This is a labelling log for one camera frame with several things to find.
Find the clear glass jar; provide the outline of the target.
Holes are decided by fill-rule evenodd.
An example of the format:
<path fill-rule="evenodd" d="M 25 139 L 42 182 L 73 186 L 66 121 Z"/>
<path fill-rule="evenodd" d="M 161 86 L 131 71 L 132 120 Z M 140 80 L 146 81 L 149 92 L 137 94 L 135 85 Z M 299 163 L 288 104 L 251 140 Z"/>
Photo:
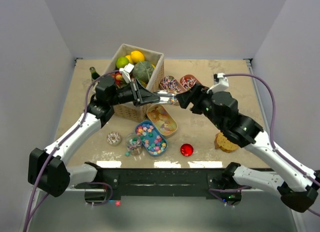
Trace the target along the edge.
<path fill-rule="evenodd" d="M 142 140 L 136 133 L 129 134 L 125 139 L 125 144 L 131 156 L 138 156 L 143 151 Z"/>

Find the silver metal scoop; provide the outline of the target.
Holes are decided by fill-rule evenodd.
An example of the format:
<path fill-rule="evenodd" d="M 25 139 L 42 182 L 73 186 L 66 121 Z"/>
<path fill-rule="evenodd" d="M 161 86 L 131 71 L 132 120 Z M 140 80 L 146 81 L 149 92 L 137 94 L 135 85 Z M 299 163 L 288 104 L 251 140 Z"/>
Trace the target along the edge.
<path fill-rule="evenodd" d="M 159 90 L 155 92 L 155 95 L 159 97 L 159 101 L 155 104 L 174 105 L 178 103 L 177 93 L 174 90 Z"/>

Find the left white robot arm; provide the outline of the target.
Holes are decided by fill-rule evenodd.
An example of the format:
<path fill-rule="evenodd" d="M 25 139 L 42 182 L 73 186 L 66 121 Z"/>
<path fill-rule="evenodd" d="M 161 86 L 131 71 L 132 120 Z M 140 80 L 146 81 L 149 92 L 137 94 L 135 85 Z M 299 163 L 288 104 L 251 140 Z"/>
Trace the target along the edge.
<path fill-rule="evenodd" d="M 132 102 L 142 106 L 160 101 L 156 93 L 144 88 L 136 79 L 118 88 L 110 75 L 102 75 L 91 86 L 95 94 L 85 98 L 84 112 L 78 121 L 55 142 L 30 153 L 27 179 L 34 189 L 59 197 L 69 186 L 82 183 L 99 188 L 104 176 L 96 165 L 85 163 L 67 168 L 69 160 L 87 139 L 107 124 L 115 113 L 115 105 Z"/>

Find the yellow tray gummy candies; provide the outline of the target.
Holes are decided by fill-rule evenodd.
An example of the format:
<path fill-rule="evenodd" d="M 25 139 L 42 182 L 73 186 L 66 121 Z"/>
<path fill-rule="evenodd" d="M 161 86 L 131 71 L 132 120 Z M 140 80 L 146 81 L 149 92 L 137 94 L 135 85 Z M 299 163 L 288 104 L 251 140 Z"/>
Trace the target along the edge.
<path fill-rule="evenodd" d="M 172 136 L 178 129 L 177 122 L 161 104 L 150 106 L 146 116 L 165 138 Z"/>

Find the blue tray star candies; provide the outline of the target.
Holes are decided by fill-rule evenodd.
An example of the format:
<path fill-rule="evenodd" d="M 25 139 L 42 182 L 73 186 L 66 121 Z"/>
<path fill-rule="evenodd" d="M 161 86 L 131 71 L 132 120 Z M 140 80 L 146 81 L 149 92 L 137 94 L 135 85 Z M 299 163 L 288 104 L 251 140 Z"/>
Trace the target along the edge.
<path fill-rule="evenodd" d="M 139 123 L 135 133 L 142 141 L 142 145 L 152 157 L 159 157 L 165 153 L 168 143 L 156 126 L 149 120 Z"/>

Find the pink tray of lollipops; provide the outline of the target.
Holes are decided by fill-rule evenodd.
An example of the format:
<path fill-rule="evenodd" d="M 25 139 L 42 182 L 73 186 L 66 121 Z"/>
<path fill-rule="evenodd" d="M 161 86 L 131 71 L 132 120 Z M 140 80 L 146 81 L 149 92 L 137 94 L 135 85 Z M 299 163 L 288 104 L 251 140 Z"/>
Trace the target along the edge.
<path fill-rule="evenodd" d="M 196 84 L 201 84 L 201 82 L 192 74 L 186 74 L 180 78 L 180 84 L 186 89 L 191 89 Z"/>

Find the pink tray swirl lollipops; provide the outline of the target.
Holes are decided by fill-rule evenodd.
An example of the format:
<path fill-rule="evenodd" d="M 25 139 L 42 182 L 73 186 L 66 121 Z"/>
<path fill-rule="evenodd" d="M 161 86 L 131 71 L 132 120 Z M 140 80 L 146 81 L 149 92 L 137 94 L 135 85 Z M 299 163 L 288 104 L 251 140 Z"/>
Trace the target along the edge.
<path fill-rule="evenodd" d="M 173 98 L 177 94 L 181 94 L 187 91 L 181 85 L 181 83 L 171 75 L 167 75 L 162 78 L 159 82 L 159 86 L 162 90 L 166 91 L 171 98 Z"/>

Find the green cantaloupe melon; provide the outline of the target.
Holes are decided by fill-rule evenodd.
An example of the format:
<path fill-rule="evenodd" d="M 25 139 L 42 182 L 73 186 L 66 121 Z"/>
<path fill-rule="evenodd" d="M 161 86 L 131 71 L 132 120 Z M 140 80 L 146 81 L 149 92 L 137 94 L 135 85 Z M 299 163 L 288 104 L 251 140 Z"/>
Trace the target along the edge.
<path fill-rule="evenodd" d="M 140 82 L 148 83 L 153 74 L 154 67 L 148 61 L 140 61 L 134 65 L 132 76 Z"/>

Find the green lime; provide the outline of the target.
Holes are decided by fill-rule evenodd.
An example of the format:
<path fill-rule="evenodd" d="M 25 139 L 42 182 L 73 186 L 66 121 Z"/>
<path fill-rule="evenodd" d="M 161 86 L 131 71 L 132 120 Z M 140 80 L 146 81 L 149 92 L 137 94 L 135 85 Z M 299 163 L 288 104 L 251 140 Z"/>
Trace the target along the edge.
<path fill-rule="evenodd" d="M 115 65 L 116 65 L 117 69 L 121 69 L 121 68 L 124 68 L 129 63 L 130 63 L 130 61 L 127 57 L 121 56 L 116 60 Z"/>

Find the yellow lemon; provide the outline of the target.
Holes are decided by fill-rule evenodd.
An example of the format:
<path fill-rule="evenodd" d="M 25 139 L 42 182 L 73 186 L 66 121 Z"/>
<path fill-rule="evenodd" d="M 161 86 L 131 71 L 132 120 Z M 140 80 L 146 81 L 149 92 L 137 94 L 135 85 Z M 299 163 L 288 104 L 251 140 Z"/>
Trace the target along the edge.
<path fill-rule="evenodd" d="M 134 50 L 130 53 L 130 58 L 134 64 L 145 61 L 145 56 L 142 52 Z"/>

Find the sprinkled donut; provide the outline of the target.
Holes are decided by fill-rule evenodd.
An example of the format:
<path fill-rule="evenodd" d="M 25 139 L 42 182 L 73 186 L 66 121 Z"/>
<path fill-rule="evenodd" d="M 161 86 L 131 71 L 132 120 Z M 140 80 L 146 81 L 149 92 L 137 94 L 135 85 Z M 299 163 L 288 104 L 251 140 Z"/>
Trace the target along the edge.
<path fill-rule="evenodd" d="M 116 131 L 112 131 L 110 132 L 107 137 L 106 137 L 106 141 L 111 145 L 111 146 L 116 146 L 118 144 L 121 143 L 122 141 L 122 137 L 121 135 L 116 132 Z"/>

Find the green glass bottle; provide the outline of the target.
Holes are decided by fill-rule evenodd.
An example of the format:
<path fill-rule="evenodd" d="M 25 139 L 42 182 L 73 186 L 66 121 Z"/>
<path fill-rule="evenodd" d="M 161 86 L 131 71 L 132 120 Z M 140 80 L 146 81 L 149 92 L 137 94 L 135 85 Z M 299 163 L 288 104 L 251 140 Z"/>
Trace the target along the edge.
<path fill-rule="evenodd" d="M 89 68 L 90 74 L 91 74 L 91 81 L 95 81 L 100 77 L 100 74 L 96 71 L 95 67 L 90 67 Z"/>

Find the bread slice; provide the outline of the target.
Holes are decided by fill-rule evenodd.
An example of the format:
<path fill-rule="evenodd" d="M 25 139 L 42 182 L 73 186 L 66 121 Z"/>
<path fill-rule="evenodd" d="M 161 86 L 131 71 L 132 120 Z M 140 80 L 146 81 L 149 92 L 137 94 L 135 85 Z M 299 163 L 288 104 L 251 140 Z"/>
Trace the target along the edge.
<path fill-rule="evenodd" d="M 230 142 L 222 132 L 216 134 L 214 147 L 215 149 L 220 149 L 225 153 L 231 153 L 240 148 L 237 144 Z"/>

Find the black base mount frame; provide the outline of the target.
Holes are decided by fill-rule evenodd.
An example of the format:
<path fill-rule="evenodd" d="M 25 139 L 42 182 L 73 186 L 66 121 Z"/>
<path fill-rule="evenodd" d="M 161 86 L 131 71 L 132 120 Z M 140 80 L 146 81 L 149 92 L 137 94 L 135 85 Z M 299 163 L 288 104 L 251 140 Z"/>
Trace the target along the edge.
<path fill-rule="evenodd" d="M 103 197 L 89 192 L 101 189 L 112 200 L 122 197 L 204 197 L 237 205 L 243 185 L 227 178 L 223 168 L 101 168 L 92 183 L 81 183 L 87 201 Z"/>

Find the aluminium rail frame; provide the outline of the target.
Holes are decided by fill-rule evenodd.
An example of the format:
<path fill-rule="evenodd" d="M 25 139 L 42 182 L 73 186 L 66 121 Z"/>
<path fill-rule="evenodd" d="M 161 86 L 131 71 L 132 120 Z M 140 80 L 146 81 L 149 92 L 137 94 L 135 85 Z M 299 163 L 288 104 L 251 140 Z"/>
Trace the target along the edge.
<path fill-rule="evenodd" d="M 28 232 L 30 223 L 32 221 L 32 218 L 38 208 L 42 205 L 42 203 L 49 197 L 50 195 L 43 190 L 37 188 L 31 191 L 29 201 L 27 203 L 27 208 L 25 212 L 25 217 L 23 219 L 23 222 L 20 226 L 19 232 Z"/>

